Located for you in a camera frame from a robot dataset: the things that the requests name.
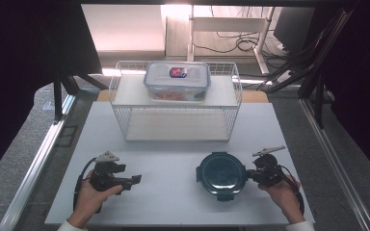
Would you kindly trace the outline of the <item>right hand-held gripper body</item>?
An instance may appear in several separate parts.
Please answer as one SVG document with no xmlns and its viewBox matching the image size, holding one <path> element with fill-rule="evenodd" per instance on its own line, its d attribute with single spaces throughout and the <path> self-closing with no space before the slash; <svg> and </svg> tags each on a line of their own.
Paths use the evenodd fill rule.
<svg viewBox="0 0 370 231">
<path fill-rule="evenodd" d="M 257 157 L 257 159 L 253 161 L 253 164 L 256 166 L 255 170 L 260 171 L 262 173 L 261 176 L 264 178 L 262 185 L 271 187 L 282 180 L 281 166 L 278 164 L 276 157 L 272 155 L 272 152 L 282 149 L 284 149 L 283 145 L 279 147 L 263 148 L 261 151 L 252 154 L 253 157 Z"/>
</svg>

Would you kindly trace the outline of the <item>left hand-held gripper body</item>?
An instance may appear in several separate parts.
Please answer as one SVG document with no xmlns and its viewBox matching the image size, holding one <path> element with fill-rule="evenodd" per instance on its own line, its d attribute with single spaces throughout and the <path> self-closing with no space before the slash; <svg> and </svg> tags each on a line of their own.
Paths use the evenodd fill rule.
<svg viewBox="0 0 370 231">
<path fill-rule="evenodd" d="M 95 166 L 91 174 L 90 184 L 95 190 L 105 192 L 115 186 L 113 180 L 117 177 L 111 171 L 111 167 L 112 164 L 118 164 L 118 160 L 119 157 L 110 151 L 104 152 L 94 160 Z"/>
</svg>

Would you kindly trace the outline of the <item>dark teal round lid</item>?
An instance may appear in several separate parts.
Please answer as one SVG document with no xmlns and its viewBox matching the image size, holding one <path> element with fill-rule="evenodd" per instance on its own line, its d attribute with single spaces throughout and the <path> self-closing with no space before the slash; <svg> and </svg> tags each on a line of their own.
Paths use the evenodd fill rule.
<svg viewBox="0 0 370 231">
<path fill-rule="evenodd" d="M 234 199 L 247 181 L 246 167 L 227 152 L 212 152 L 196 168 L 197 181 L 218 201 Z"/>
</svg>

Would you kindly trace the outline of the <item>white wire shelf rack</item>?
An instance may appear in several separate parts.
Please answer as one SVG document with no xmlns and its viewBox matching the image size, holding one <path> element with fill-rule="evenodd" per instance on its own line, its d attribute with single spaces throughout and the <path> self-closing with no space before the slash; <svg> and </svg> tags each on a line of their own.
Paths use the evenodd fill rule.
<svg viewBox="0 0 370 231">
<path fill-rule="evenodd" d="M 145 61 L 121 61 L 109 100 L 127 141 L 228 141 L 242 101 L 235 63 L 205 63 L 211 86 L 202 102 L 159 101 L 143 83 Z"/>
</svg>

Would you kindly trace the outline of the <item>clear rectangular food container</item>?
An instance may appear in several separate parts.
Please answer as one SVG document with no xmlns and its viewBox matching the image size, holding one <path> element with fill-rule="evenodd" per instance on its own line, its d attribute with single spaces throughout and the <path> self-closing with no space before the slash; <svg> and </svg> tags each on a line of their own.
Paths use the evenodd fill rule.
<svg viewBox="0 0 370 231">
<path fill-rule="evenodd" d="M 210 68 L 205 63 L 150 62 L 143 83 L 153 100 L 202 102 L 211 86 Z"/>
</svg>

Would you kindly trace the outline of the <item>person's right hand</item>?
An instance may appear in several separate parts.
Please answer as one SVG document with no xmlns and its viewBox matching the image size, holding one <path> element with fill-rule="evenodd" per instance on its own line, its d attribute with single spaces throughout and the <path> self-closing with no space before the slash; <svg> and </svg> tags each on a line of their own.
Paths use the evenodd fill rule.
<svg viewBox="0 0 370 231">
<path fill-rule="evenodd" d="M 300 210 L 300 202 L 287 182 L 281 181 L 271 187 L 259 184 L 258 188 L 272 198 L 290 224 L 304 221 L 304 215 Z"/>
</svg>

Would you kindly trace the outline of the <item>person's left hand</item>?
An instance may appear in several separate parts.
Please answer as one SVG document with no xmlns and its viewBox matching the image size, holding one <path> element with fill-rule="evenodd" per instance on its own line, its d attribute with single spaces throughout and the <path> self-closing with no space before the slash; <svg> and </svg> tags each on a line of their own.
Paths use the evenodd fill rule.
<svg viewBox="0 0 370 231">
<path fill-rule="evenodd" d="M 73 228 L 80 230 L 86 228 L 86 224 L 90 221 L 104 201 L 106 201 L 110 196 L 122 191 L 122 186 L 117 185 L 104 192 L 99 192 L 95 190 L 90 183 L 91 176 L 92 173 L 89 172 L 87 177 L 82 181 L 76 206 L 70 217 L 66 220 L 66 222 Z"/>
</svg>

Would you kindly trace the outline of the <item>wooden board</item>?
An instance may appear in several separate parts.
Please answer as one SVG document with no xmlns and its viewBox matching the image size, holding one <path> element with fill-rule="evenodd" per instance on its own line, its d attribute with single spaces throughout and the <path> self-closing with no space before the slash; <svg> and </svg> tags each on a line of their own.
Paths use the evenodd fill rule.
<svg viewBox="0 0 370 231">
<path fill-rule="evenodd" d="M 102 90 L 97 96 L 98 101 L 108 101 L 109 91 Z M 257 90 L 244 90 L 242 92 L 243 103 L 268 103 L 269 99 L 265 92 Z"/>
</svg>

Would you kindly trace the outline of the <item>black metal stand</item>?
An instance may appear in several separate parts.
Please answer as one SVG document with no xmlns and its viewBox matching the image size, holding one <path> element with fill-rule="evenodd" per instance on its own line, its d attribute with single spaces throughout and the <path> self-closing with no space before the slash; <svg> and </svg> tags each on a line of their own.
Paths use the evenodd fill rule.
<svg viewBox="0 0 370 231">
<path fill-rule="evenodd" d="M 89 84 L 95 86 L 100 90 L 106 90 L 108 87 L 98 80 L 94 79 L 89 74 L 80 74 L 79 78 L 83 79 L 84 81 L 88 82 Z M 54 82 L 54 123 L 57 124 L 61 121 L 64 116 L 63 113 L 63 101 L 62 101 L 62 89 L 65 89 L 66 92 L 72 96 L 78 94 L 80 88 L 75 80 L 75 78 L 71 75 L 59 74 Z"/>
<path fill-rule="evenodd" d="M 334 17 L 323 29 L 319 37 L 314 41 L 312 45 L 312 53 L 309 55 L 310 63 L 308 63 L 299 72 L 293 74 L 286 81 L 265 90 L 266 93 L 275 93 L 287 88 L 293 83 L 304 80 L 298 89 L 298 96 L 301 99 L 306 99 L 315 92 L 313 118 L 321 129 L 324 128 L 322 112 L 325 86 L 325 80 L 321 74 L 321 67 L 351 14 L 352 12 L 350 10 L 345 10 L 344 8 L 338 9 Z"/>
</svg>

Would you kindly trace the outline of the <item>dark curtain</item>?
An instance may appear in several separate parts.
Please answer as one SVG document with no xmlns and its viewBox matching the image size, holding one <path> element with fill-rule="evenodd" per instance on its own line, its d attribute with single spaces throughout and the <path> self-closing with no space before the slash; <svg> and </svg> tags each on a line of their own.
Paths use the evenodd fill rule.
<svg viewBox="0 0 370 231">
<path fill-rule="evenodd" d="M 331 109 L 370 161 L 370 0 L 359 0 L 322 67 Z"/>
<path fill-rule="evenodd" d="M 38 89 L 100 71 L 79 0 L 0 0 L 0 160 Z"/>
</svg>

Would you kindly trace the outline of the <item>white cabinet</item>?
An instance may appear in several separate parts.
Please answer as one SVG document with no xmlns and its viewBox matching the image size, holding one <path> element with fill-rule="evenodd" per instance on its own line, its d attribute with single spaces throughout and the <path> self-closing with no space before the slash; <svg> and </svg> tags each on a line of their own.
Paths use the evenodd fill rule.
<svg viewBox="0 0 370 231">
<path fill-rule="evenodd" d="M 97 51 L 164 51 L 165 19 L 158 5 L 83 5 Z"/>
</svg>

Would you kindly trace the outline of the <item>aluminium rail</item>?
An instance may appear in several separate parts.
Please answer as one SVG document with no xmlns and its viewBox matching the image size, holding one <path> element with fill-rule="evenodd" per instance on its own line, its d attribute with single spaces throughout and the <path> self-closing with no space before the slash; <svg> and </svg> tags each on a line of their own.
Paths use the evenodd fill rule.
<svg viewBox="0 0 370 231">
<path fill-rule="evenodd" d="M 61 103 L 60 118 L 53 122 L 42 141 L 40 148 L 29 166 L 13 200 L 0 222 L 0 231 L 14 231 L 21 215 L 26 207 L 31 193 L 38 182 L 43 167 L 53 149 L 56 139 L 64 127 L 66 117 L 72 108 L 76 97 L 67 95 Z"/>
<path fill-rule="evenodd" d="M 326 132 L 316 122 L 314 117 L 315 112 L 312 109 L 310 102 L 306 99 L 300 99 L 299 102 L 317 141 L 320 143 L 323 152 L 330 163 L 338 184 L 349 202 L 350 208 L 352 209 L 361 230 L 370 231 L 370 213 L 365 207 L 361 196 L 357 192 L 353 182 L 350 180 L 345 168 L 342 166 Z"/>
</svg>

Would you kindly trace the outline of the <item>white desk frame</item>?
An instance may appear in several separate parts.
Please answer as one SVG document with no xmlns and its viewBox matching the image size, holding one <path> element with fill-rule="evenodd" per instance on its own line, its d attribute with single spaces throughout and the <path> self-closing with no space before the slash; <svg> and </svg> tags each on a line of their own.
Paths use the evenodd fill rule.
<svg viewBox="0 0 370 231">
<path fill-rule="evenodd" d="M 194 6 L 189 14 L 189 44 L 187 61 L 192 62 L 195 57 L 194 32 L 246 32 L 258 33 L 258 42 L 253 53 L 263 75 L 269 75 L 269 69 L 263 58 L 262 49 L 272 23 L 275 7 L 270 7 L 266 17 L 196 17 Z"/>
</svg>

